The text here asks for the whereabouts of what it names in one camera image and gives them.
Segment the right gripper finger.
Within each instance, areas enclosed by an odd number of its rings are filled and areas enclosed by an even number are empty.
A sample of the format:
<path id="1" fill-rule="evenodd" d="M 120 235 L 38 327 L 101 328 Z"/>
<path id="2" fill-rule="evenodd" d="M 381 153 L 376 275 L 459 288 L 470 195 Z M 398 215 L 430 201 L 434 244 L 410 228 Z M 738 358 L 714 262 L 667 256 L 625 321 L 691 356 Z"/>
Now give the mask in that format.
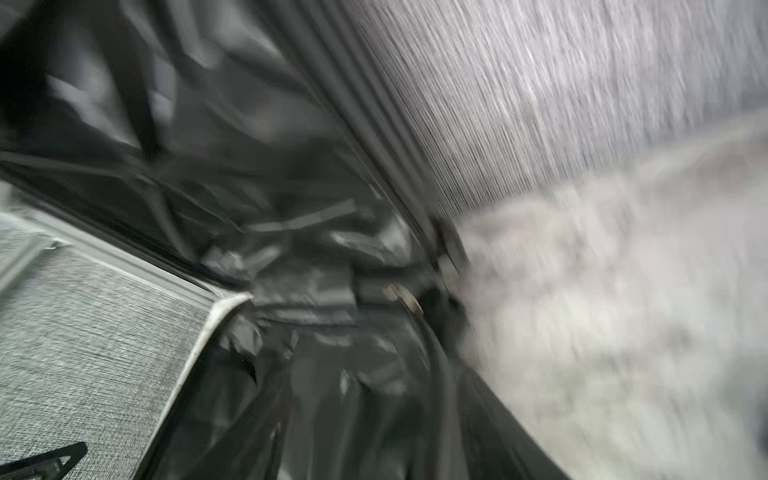
<path id="1" fill-rule="evenodd" d="M 61 480 L 87 453 L 87 444 L 77 442 L 42 454 L 15 460 L 1 466 L 1 480 Z"/>

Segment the black hard-shell suitcase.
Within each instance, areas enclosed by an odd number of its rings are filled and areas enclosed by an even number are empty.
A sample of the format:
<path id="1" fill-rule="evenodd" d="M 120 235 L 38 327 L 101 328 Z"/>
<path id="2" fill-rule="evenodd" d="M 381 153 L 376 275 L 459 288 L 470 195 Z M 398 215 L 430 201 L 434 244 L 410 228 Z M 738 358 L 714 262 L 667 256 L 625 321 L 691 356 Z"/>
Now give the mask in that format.
<path id="1" fill-rule="evenodd" d="M 339 2 L 3 2 L 1 176 L 235 293 L 137 478 L 564 477 L 459 356 L 464 247 Z"/>

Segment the silver zipper slider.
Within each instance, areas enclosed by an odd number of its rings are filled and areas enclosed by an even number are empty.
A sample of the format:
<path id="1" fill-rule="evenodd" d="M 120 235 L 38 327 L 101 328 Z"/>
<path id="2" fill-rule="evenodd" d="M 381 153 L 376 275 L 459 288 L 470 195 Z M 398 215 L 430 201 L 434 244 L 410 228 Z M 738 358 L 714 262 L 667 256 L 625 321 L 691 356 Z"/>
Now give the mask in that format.
<path id="1" fill-rule="evenodd" d="M 419 317 L 424 314 L 418 298 L 405 286 L 399 283 L 390 283 L 383 289 L 383 293 L 388 300 L 401 303 L 412 314 Z"/>

